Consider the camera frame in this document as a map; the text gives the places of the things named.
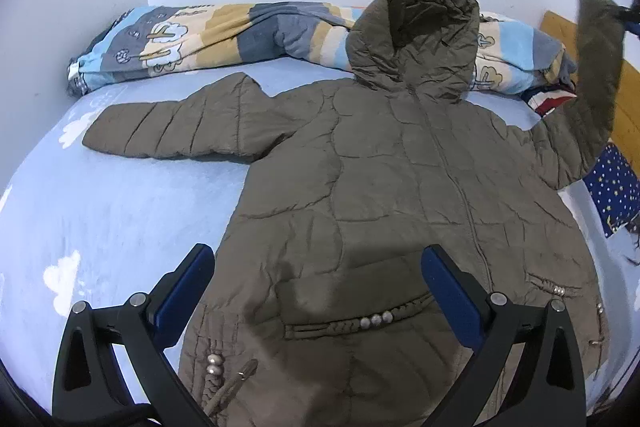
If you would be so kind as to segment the colourful patchwork cartoon quilt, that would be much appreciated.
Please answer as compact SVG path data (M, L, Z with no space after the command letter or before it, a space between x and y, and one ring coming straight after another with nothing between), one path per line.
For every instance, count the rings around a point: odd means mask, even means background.
M84 96L108 84L173 72L290 56L349 70L346 39L359 8L322 2L142 6L119 17L67 67L67 90ZM574 90L577 67L566 47L519 20L480 14L472 87L519 95Z

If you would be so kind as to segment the blue star moon pillow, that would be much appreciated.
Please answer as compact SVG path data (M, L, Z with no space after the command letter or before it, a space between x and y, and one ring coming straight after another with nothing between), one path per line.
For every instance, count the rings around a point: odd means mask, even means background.
M527 89L520 98L544 118L576 98L576 93L560 83ZM638 239L639 179L612 141L608 141L596 165L582 181L597 208L604 235L610 237L626 229Z

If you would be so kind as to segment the light blue cloud bedsheet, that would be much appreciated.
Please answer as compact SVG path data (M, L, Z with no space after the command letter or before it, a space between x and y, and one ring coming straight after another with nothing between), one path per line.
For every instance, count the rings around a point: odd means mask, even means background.
M17 168L1 197L1 361L18 387L50 411L58 346L70 307L119 306L150 291L195 243L220 244L247 165L134 160L88 150L85 131L114 103L182 100L246 72L269 95L350 76L294 58L183 72L107 86L83 96ZM586 184L560 192L597 267L608 314L608 361L587 381L594 405L623 390L639 362L639 248L627 230L605 237Z

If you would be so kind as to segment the wooden headboard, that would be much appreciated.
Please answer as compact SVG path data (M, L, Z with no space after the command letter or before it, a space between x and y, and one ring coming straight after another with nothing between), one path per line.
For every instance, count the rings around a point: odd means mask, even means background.
M568 54L578 62L576 48L577 25L556 14L547 11L542 17L539 28L551 37L560 40ZM620 71L620 87L615 100L614 126L611 141L629 161L631 168L639 174L640 168L640 75L628 61L623 60Z

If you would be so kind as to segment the clear purple eyeglasses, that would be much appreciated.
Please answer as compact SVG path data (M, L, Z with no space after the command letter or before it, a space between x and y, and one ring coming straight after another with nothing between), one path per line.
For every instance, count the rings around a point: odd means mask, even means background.
M634 267L640 265L639 261L639 242L640 242L640 215L633 217L625 225L625 231L627 232L630 240L630 244L624 249L624 258L631 263Z

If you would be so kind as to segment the olive quilted hooded coat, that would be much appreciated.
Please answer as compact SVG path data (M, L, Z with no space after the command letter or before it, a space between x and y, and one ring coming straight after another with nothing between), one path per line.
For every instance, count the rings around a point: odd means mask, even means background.
M346 79L268 95L234 74L104 109L91 150L250 161L179 364L214 424L420 425L465 359L420 272L432 244L518 305L561 298L585 373L600 366L597 272L560 191L612 133L614 10L579 0L576 98L527 130L465 100L485 43L476 0L374 0Z

